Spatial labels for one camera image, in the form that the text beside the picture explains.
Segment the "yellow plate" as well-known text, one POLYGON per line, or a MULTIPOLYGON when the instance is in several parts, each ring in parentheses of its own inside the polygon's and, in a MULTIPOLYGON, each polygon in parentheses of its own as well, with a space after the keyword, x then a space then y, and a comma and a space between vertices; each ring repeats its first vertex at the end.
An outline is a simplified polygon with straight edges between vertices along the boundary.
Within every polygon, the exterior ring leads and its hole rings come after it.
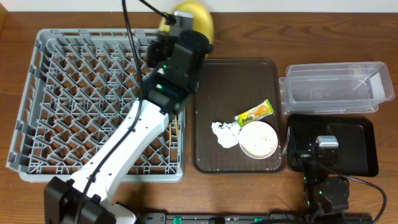
POLYGON ((204 47, 213 45, 214 23, 207 8, 199 1, 182 1, 167 14, 168 19, 161 19, 159 31, 161 35, 177 37, 184 44, 201 44, 204 47), (183 29, 174 26, 176 20, 174 11, 181 10, 193 14, 193 29, 183 29))

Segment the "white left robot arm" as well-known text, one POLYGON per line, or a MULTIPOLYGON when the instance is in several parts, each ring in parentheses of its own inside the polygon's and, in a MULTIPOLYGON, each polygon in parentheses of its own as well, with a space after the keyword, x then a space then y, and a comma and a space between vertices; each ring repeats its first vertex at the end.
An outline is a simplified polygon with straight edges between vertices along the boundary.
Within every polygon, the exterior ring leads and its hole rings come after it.
POLYGON ((136 215, 113 197, 147 146, 185 109, 198 90, 209 38, 196 30, 160 35, 148 50, 156 62, 141 83, 140 97, 111 137, 80 170, 64 181, 53 177, 44 189, 45 222, 135 223, 136 215))

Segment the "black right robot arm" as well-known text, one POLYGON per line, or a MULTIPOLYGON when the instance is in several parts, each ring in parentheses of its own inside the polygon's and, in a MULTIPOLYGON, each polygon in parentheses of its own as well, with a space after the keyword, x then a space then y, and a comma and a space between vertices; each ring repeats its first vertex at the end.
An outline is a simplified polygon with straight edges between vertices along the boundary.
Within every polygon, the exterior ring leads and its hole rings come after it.
POLYGON ((306 219, 315 223, 318 217, 343 213, 349 208, 349 181, 340 176, 330 177, 328 165, 338 160, 336 139, 318 139, 306 152, 294 155, 302 167, 304 198, 309 206, 306 219))

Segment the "white small plate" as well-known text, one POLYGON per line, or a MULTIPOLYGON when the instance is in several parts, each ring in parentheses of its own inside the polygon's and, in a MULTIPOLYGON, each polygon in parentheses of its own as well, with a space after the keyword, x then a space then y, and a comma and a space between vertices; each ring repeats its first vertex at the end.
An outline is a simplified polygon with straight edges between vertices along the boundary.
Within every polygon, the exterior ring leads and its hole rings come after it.
POLYGON ((243 153, 253 159, 270 157, 279 145, 276 131, 263 121, 254 121, 245 125, 240 130, 238 140, 243 153))

